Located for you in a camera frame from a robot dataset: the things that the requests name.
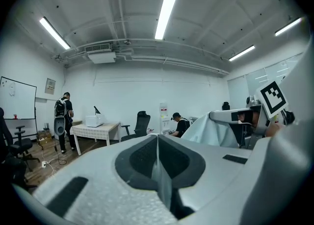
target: wooden floor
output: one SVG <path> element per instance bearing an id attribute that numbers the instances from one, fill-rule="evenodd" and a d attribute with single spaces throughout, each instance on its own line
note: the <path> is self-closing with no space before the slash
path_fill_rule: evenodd
<path id="1" fill-rule="evenodd" d="M 33 157 L 38 158 L 40 160 L 40 163 L 38 161 L 33 160 L 33 161 L 28 161 L 29 167 L 33 170 L 30 172 L 28 168 L 26 169 L 26 174 L 25 177 L 28 180 L 27 184 L 29 185 L 40 185 L 43 183 L 47 178 L 52 176 L 52 168 L 47 165 L 46 168 L 41 167 L 41 162 L 42 161 L 51 161 L 56 158 L 56 160 L 53 160 L 50 165 L 53 167 L 55 174 L 58 170 L 60 170 L 63 167 L 66 167 L 69 165 L 72 161 L 74 161 L 76 158 L 78 158 L 78 152 L 77 151 L 72 151 L 70 147 L 69 142 L 65 142 L 65 148 L 66 148 L 66 153 L 62 154 L 59 141 L 55 141 L 57 149 L 58 149 L 58 155 L 60 159 L 66 160 L 67 163 L 65 165 L 60 165 L 65 163 L 65 161 L 59 161 L 57 160 L 58 156 L 54 150 L 54 140 L 52 142 L 48 142 L 43 145 L 44 150 L 41 149 L 39 145 L 36 143 L 33 143 L 33 147 L 28 150 L 29 153 L 32 154 Z M 81 154 L 87 153 L 93 149 L 101 148 L 106 146 L 106 141 L 104 140 L 99 140 L 97 143 L 95 143 L 94 140 L 87 140 L 87 139 L 78 139 L 79 143 L 79 148 L 81 151 Z"/>

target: ceiling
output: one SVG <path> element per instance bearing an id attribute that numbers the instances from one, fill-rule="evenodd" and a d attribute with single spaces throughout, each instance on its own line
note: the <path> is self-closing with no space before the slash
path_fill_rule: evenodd
<path id="1" fill-rule="evenodd" d="M 166 58 L 216 68 L 274 32 L 302 11 L 292 0 L 176 0 L 163 41 L 155 40 L 163 0 L 19 0 L 11 16 L 51 57 L 67 66 L 90 62 L 84 47 L 111 43 L 118 57 Z M 71 46 L 64 50 L 40 25 L 45 16 Z M 254 59 L 256 53 L 246 56 Z"/>

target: ceiling light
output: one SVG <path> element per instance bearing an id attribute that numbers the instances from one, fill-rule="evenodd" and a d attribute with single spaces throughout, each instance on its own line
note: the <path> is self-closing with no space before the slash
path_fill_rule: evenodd
<path id="1" fill-rule="evenodd" d="M 240 52 L 240 53 L 237 54 L 236 56 L 233 56 L 232 58 L 230 58 L 229 60 L 230 60 L 230 61 L 233 61 L 233 60 L 235 60 L 236 58 L 239 58 L 239 57 L 241 57 L 242 55 L 245 55 L 247 52 L 249 52 L 249 51 L 251 51 L 251 50 L 253 50 L 253 49 L 255 49 L 255 46 L 251 46 L 251 47 L 249 47 L 248 49 L 245 49 L 244 51 Z"/>
<path id="2" fill-rule="evenodd" d="M 263 77 L 266 77 L 267 75 L 264 75 L 264 76 L 261 76 L 261 77 L 258 77 L 258 78 L 263 78 Z M 255 79 L 258 79 L 258 78 L 255 78 Z"/>
<path id="3" fill-rule="evenodd" d="M 289 67 L 284 68 L 284 69 L 282 69 L 282 70 L 280 70 L 280 71 L 277 71 L 277 72 L 281 72 L 281 71 L 284 71 L 284 70 L 287 70 L 287 69 L 289 69 Z"/>
<path id="4" fill-rule="evenodd" d="M 176 0 L 163 0 L 155 39 L 163 39 L 163 35 L 165 33 L 175 1 Z"/>
<path id="5" fill-rule="evenodd" d="M 286 74 L 279 75 L 279 76 L 277 76 L 277 78 L 278 78 L 278 77 L 281 77 L 281 76 L 284 76 L 284 75 L 286 75 Z"/>
<path id="6" fill-rule="evenodd" d="M 291 22 L 287 26 L 283 27 L 282 29 L 275 32 L 275 36 L 278 36 L 279 34 L 282 34 L 284 31 L 290 29 L 291 27 L 295 26 L 296 24 L 300 23 L 302 21 L 302 18 L 298 18 L 297 20 Z"/>
<path id="7" fill-rule="evenodd" d="M 64 47 L 65 50 L 70 49 L 70 46 L 61 38 L 60 34 L 57 33 L 57 31 L 49 23 L 49 21 L 46 19 L 46 17 L 43 17 L 39 22 L 51 34 L 51 36 L 54 37 L 55 40 L 58 41 L 59 44 Z"/>

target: black shirt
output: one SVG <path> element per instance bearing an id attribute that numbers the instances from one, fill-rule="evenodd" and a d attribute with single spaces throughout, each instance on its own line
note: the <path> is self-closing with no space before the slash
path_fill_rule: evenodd
<path id="1" fill-rule="evenodd" d="M 72 108 L 72 103 L 71 103 L 69 100 L 66 100 L 66 101 L 65 101 L 65 104 L 66 104 L 66 106 L 67 106 L 67 114 L 66 114 L 66 116 L 65 116 L 65 121 L 66 121 L 66 122 L 69 122 L 69 120 L 70 120 L 69 111 L 70 111 L 70 110 L 73 110 L 73 108 Z"/>
<path id="2" fill-rule="evenodd" d="M 178 125 L 177 125 L 177 130 L 179 134 L 177 137 L 181 138 L 181 136 L 185 133 L 185 131 L 190 127 L 190 122 L 185 121 L 183 119 L 179 120 Z"/>

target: white table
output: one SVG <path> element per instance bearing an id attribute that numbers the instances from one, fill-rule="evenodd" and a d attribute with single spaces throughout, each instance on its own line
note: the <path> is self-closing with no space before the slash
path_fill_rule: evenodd
<path id="1" fill-rule="evenodd" d="M 120 122 L 104 123 L 98 127 L 89 127 L 89 126 L 86 126 L 85 124 L 80 124 L 80 125 L 71 127 L 70 134 L 74 135 L 78 154 L 81 155 L 77 136 L 92 138 L 92 139 L 95 139 L 95 142 L 97 142 L 97 139 L 106 140 L 107 146 L 110 146 L 109 132 L 115 128 L 117 128 L 118 140 L 119 142 L 121 142 L 121 137 L 120 137 L 121 123 Z"/>

